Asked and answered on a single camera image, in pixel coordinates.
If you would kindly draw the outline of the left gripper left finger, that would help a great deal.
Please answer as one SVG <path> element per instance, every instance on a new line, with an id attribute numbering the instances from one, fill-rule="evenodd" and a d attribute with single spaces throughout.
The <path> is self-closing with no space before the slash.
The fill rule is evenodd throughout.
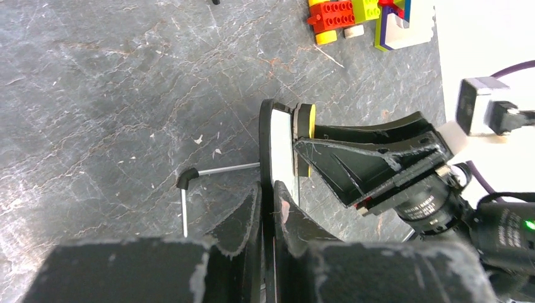
<path id="1" fill-rule="evenodd" d="M 55 247 L 26 302 L 258 302 L 261 187 L 201 237 L 79 239 Z"/>

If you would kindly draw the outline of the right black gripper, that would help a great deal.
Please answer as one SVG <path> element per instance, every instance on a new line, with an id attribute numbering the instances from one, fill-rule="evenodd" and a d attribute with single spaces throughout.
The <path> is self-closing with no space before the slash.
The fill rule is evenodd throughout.
<path id="1" fill-rule="evenodd" d="M 452 158 L 449 148 L 438 138 L 414 138 L 432 129 L 418 111 L 371 126 L 316 125 L 315 139 L 293 147 L 345 207 L 363 215 L 394 209 L 400 216 L 429 216 L 456 188 L 449 173 L 437 172 Z"/>

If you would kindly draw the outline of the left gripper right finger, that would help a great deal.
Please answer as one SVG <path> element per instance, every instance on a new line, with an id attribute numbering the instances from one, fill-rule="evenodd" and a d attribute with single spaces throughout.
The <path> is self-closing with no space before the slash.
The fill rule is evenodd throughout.
<path id="1" fill-rule="evenodd" d="M 477 257 L 455 242 L 342 242 L 273 186 L 278 302 L 496 302 Z"/>

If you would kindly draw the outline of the yellow bone-shaped eraser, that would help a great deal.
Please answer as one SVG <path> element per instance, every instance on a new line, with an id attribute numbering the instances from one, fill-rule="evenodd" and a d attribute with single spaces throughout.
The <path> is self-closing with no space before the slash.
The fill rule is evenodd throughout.
<path id="1" fill-rule="evenodd" d="M 292 142 L 300 138 L 313 138 L 315 133 L 315 104 L 299 103 L 292 115 Z M 296 177 L 310 177 L 310 165 L 296 152 L 293 152 L 294 175 Z"/>

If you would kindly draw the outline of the white whiteboard with red writing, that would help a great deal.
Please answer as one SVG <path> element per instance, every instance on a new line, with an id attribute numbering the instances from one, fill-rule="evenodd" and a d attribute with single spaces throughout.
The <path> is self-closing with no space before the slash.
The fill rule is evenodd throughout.
<path id="1" fill-rule="evenodd" d="M 215 242 L 205 276 L 204 298 L 208 302 L 260 302 L 266 286 L 270 302 L 277 302 L 275 184 L 284 182 L 293 199 L 299 198 L 294 175 L 293 109 L 264 100 L 259 113 L 259 159 L 254 163 L 184 170 L 176 186 L 180 189 L 182 228 L 188 237 L 187 191 L 192 180 L 204 175 L 259 168 L 260 184 L 253 187 L 210 233 Z"/>

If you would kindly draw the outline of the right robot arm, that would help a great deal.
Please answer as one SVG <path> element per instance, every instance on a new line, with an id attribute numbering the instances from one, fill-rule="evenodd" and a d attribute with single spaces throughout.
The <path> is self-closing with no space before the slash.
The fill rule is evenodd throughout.
<path id="1" fill-rule="evenodd" d="M 297 174 L 316 171 L 343 206 L 362 216 L 393 210 L 415 239 L 478 253 L 499 297 L 534 296 L 534 194 L 489 194 L 471 207 L 451 149 L 419 112 L 374 126 L 321 126 L 312 109 L 296 112 L 293 151 Z"/>

